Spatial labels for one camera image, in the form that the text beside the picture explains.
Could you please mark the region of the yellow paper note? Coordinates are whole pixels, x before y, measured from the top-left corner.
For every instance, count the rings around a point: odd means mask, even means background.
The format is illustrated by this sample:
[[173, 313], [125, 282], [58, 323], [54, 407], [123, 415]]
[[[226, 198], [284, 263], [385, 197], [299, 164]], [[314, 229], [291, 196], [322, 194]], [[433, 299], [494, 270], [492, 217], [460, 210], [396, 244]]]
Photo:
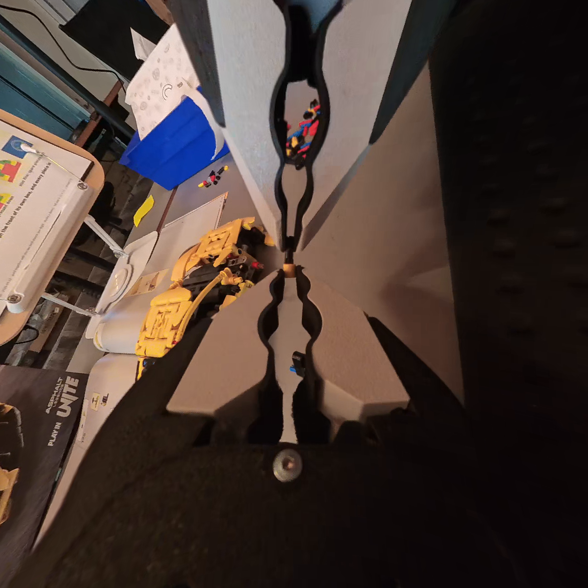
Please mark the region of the yellow paper note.
[[134, 227], [138, 227], [140, 225], [140, 223], [142, 222], [143, 218], [149, 214], [149, 212], [152, 210], [152, 208], [155, 205], [155, 200], [152, 196], [152, 194], [149, 194], [145, 200], [143, 201], [143, 203], [139, 206], [139, 208], [136, 210], [136, 212], [134, 213], [133, 216], [133, 225]]

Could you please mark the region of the wooden sign board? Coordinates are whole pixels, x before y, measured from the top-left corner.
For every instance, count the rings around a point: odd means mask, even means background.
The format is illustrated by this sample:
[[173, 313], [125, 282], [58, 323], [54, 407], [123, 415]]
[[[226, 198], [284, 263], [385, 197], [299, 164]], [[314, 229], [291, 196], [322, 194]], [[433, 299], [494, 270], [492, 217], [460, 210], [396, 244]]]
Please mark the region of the wooden sign board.
[[6, 121], [21, 129], [24, 129], [27, 133], [38, 136], [44, 141], [53, 142], [56, 145], [59, 145], [64, 149], [67, 149], [68, 151], [88, 156], [88, 158], [92, 159], [94, 162], [94, 167], [92, 168], [92, 171], [86, 177], [89, 186], [94, 189], [93, 196], [91, 196], [89, 201], [85, 204], [85, 207], [81, 215], [79, 215], [76, 219], [74, 226], [70, 228], [66, 236], [65, 242], [57, 251], [55, 259], [53, 259], [50, 262], [47, 271], [43, 274], [43, 281], [40, 283], [40, 288], [36, 290], [31, 303], [26, 306], [25, 311], [22, 313], [11, 313], [7, 306], [1, 305], [1, 344], [4, 345], [20, 333], [20, 331], [23, 329], [26, 322], [28, 321], [30, 315], [32, 314], [37, 302], [41, 298], [41, 294], [45, 293], [46, 287], [48, 286], [53, 275], [58, 269], [58, 266], [61, 263], [64, 255], [68, 252], [68, 249], [73, 244], [78, 231], [84, 224], [85, 217], [89, 215], [91, 208], [94, 205], [94, 202], [96, 201], [100, 191], [102, 190], [105, 181], [105, 173], [102, 166], [100, 165], [100, 163], [98, 163], [95, 157], [93, 157], [84, 149], [76, 146], [75, 144], [70, 143], [60, 137], [57, 137], [47, 132], [46, 130], [38, 128], [37, 126], [28, 123], [23, 119], [20, 119], [17, 116], [12, 115], [3, 110], [1, 111], [1, 121]]

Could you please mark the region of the instruction booklet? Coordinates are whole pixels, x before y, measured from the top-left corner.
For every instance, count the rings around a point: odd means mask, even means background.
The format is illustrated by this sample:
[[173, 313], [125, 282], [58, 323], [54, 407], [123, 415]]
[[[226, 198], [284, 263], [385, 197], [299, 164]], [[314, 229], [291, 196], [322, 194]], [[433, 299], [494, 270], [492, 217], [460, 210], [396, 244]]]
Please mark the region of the instruction booklet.
[[172, 268], [183, 252], [219, 227], [226, 197], [227, 194], [218, 196], [158, 230], [158, 241], [138, 281], [100, 322], [95, 337], [89, 339], [105, 355], [92, 367], [86, 384], [75, 440], [80, 450], [87, 450], [135, 383], [135, 347], [151, 300], [167, 290]]

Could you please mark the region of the blue storage bin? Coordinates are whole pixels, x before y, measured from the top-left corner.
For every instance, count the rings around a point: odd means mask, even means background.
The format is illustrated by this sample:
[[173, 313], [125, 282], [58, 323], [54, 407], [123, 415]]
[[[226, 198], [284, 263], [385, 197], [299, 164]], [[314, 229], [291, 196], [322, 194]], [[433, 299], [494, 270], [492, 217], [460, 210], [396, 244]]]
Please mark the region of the blue storage bin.
[[184, 98], [143, 139], [136, 132], [119, 163], [172, 190], [229, 153], [224, 136], [220, 139], [217, 150], [217, 136], [205, 112]]

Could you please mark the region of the pile of mixed small bricks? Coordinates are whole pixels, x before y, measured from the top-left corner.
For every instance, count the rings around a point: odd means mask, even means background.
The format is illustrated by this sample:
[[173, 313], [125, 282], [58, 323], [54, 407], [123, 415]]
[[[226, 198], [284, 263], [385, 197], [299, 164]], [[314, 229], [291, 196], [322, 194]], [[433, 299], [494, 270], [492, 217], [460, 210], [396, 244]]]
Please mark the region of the pile of mixed small bricks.
[[293, 165], [297, 171], [305, 167], [307, 154], [318, 131], [321, 122], [321, 107], [317, 98], [311, 100], [309, 107], [303, 113], [303, 119], [298, 128], [292, 130], [287, 124], [289, 132], [285, 144], [285, 161]]

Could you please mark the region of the metal pole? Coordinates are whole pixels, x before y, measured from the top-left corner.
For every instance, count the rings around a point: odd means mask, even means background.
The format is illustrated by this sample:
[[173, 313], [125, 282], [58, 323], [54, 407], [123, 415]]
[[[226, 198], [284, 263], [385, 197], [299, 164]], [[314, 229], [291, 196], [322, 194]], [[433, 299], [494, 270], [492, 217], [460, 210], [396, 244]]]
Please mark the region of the metal pole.
[[15, 26], [11, 24], [3, 15], [1, 15], [1, 31], [8, 35], [19, 47], [23, 48], [29, 55], [35, 58], [42, 66], [50, 71], [55, 77], [63, 82], [70, 90], [76, 93], [79, 97], [94, 108], [105, 121], [116, 128], [121, 135], [125, 136], [127, 140], [134, 136], [134, 129], [127, 124], [112, 107], [106, 104], [103, 100], [98, 99], [90, 91], [88, 91], [81, 83], [79, 83], [69, 72], [63, 69], [50, 56], [44, 53], [35, 43], [21, 33]]

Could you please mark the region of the yellow toy brick car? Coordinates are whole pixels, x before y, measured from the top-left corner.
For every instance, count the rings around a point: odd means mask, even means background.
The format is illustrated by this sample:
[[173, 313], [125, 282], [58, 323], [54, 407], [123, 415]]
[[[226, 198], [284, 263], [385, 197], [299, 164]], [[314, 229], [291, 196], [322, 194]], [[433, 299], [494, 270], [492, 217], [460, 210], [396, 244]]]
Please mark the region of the yellow toy brick car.
[[189, 327], [212, 318], [254, 287], [264, 269], [257, 250], [275, 242], [255, 217], [235, 219], [205, 233], [178, 258], [171, 284], [155, 296], [143, 320], [135, 379], [155, 365]]

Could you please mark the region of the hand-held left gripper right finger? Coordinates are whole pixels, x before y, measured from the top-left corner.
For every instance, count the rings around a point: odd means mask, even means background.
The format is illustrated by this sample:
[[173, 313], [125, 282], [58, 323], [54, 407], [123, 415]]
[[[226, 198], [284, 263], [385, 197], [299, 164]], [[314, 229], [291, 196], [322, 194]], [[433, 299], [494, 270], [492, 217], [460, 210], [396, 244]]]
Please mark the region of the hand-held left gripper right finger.
[[366, 423], [409, 406], [409, 395], [367, 315], [296, 267], [305, 374], [293, 395], [298, 443], [329, 443], [346, 422]]

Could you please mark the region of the perforated grey panel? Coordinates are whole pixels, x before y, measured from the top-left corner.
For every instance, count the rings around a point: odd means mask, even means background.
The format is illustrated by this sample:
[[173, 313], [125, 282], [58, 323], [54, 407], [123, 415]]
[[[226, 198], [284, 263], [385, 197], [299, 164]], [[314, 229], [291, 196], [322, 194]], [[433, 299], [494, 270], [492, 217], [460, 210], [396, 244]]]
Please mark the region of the perforated grey panel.
[[587, 587], [587, 1], [460, 1], [429, 71], [496, 525], [520, 585]]

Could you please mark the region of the grey desk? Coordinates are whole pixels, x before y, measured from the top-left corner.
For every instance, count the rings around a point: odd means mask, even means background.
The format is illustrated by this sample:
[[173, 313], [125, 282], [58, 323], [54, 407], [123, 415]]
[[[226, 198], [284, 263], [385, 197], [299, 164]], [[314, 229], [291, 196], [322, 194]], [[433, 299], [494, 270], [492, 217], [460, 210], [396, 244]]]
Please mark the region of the grey desk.
[[[442, 189], [430, 74], [425, 65], [377, 143], [312, 242], [295, 263], [368, 315], [378, 318], [419, 356], [463, 402], [464, 389], [452, 282], [447, 253]], [[296, 443], [291, 404], [300, 379], [289, 371], [292, 353], [309, 340], [302, 303], [291, 280], [279, 306], [279, 327], [270, 338], [276, 376], [285, 402], [281, 442]], [[93, 393], [116, 401], [134, 380], [136, 360], [104, 354], [83, 337], [67, 368], [89, 374]]]

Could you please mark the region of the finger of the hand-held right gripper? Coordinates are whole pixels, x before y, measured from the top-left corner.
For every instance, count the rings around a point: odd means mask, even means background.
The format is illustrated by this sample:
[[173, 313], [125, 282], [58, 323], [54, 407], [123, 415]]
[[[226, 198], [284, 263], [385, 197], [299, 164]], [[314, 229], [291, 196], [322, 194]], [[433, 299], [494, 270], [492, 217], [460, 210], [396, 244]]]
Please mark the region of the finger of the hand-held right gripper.
[[284, 252], [288, 206], [279, 188], [284, 155], [275, 109], [289, 66], [287, 4], [208, 1], [208, 10], [224, 137], [262, 224]]
[[321, 71], [326, 135], [313, 161], [313, 195], [297, 250], [307, 247], [369, 151], [369, 139], [411, 1], [344, 1], [327, 25]]

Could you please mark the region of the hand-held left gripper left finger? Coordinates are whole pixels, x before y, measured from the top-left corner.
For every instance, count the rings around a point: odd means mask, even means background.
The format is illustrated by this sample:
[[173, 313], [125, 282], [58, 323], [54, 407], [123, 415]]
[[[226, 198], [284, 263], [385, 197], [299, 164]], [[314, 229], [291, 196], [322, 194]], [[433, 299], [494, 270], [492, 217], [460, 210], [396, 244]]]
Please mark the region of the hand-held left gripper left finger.
[[212, 418], [249, 443], [278, 443], [283, 392], [269, 340], [282, 300], [283, 270], [277, 270], [216, 314], [167, 409]]

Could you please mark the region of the toy car box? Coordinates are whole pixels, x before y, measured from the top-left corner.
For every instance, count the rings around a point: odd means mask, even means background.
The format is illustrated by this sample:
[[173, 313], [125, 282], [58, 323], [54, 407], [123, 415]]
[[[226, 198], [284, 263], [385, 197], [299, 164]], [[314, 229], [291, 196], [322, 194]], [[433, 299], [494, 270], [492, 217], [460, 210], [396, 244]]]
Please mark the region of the toy car box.
[[88, 374], [1, 365], [1, 587], [31, 551], [77, 430]]

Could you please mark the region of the white paper bag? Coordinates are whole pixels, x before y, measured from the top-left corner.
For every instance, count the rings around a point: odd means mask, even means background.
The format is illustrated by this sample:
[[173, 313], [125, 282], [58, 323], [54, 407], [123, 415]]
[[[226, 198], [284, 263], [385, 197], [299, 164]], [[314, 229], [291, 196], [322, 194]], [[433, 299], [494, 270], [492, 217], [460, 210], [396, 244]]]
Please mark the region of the white paper bag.
[[126, 90], [126, 103], [134, 114], [140, 139], [154, 130], [183, 99], [189, 98], [202, 111], [213, 132], [213, 155], [217, 156], [224, 147], [224, 134], [198, 86], [199, 79], [178, 26], [173, 24], [144, 60]]

